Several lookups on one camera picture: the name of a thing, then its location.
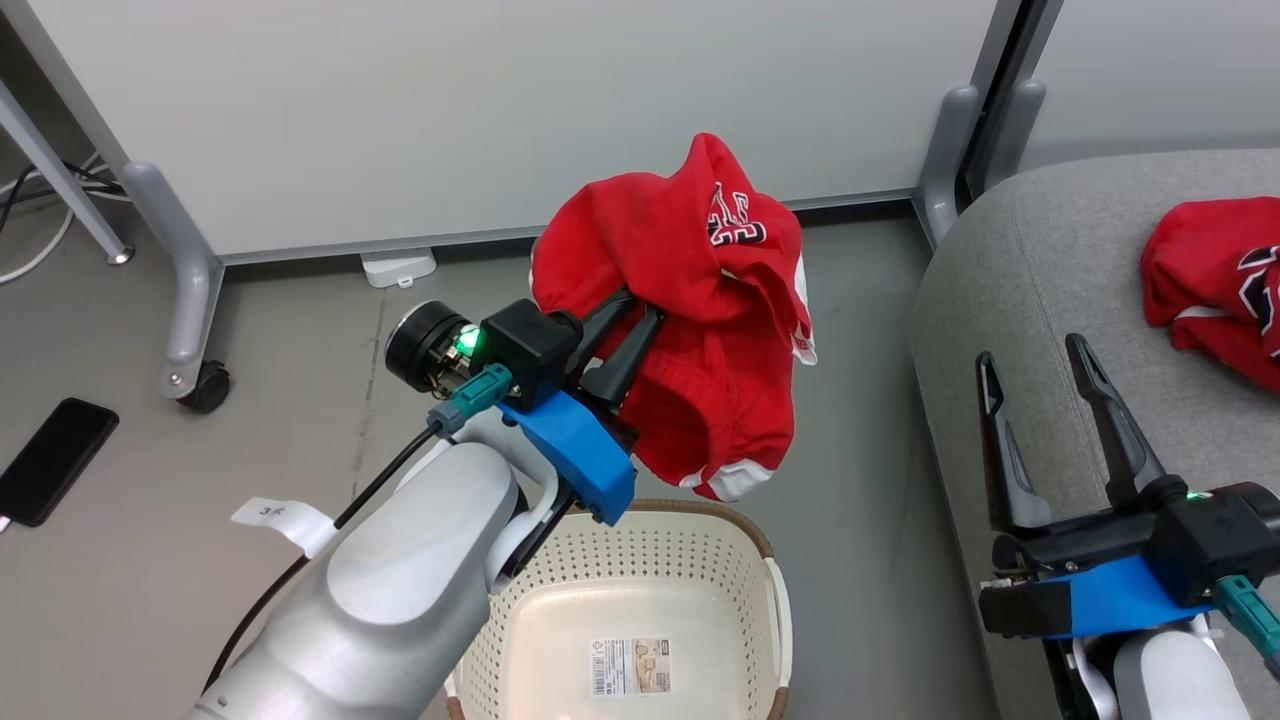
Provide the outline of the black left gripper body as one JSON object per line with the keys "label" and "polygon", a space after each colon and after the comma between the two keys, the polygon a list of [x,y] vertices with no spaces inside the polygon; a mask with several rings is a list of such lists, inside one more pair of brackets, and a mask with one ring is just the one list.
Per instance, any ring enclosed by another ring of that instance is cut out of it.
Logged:
{"label": "black left gripper body", "polygon": [[622,446],[639,433],[620,418],[621,409],[602,407],[570,378],[570,356],[582,333],[582,322],[564,309],[543,311],[521,299],[472,323],[439,300],[411,309],[390,333],[387,369],[420,393],[448,400],[489,365],[503,366],[512,380],[506,401],[531,411],[553,392],[564,391],[581,402]]}

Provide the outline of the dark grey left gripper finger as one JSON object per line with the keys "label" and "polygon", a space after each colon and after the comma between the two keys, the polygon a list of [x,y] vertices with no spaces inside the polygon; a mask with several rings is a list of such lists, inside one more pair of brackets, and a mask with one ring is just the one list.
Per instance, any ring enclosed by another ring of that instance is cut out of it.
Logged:
{"label": "dark grey left gripper finger", "polygon": [[582,322],[581,338],[570,356],[570,378],[580,379],[588,372],[588,364],[613,332],[614,327],[632,310],[636,297],[626,287],[620,287]]}
{"label": "dark grey left gripper finger", "polygon": [[599,366],[586,370],[580,389],[602,407],[621,409],[649,350],[666,320],[666,314],[645,305],[634,328]]}

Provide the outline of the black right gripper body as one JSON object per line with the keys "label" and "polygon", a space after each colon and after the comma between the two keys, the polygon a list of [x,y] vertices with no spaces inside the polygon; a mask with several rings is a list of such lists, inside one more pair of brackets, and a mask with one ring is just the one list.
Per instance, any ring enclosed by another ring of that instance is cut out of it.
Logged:
{"label": "black right gripper body", "polygon": [[1225,577],[1258,585],[1277,575],[1277,496],[1256,483],[1187,495],[1158,511],[1103,511],[1043,528],[1005,530],[993,542],[997,571],[1069,574],[1138,557],[1181,607],[1208,597]]}

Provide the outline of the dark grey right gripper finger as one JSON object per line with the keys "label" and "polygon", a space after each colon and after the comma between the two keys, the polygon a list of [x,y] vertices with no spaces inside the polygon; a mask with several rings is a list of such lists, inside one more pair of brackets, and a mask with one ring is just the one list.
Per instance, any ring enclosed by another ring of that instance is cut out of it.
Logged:
{"label": "dark grey right gripper finger", "polygon": [[975,380],[989,524],[1005,534],[1034,536],[1053,521],[1053,514],[1030,483],[992,354],[977,356]]}
{"label": "dark grey right gripper finger", "polygon": [[1164,465],[1087,338],[1069,333],[1065,347],[1076,391],[1089,405],[1100,436],[1108,502],[1117,510],[1138,509],[1140,492],[1166,475]]}

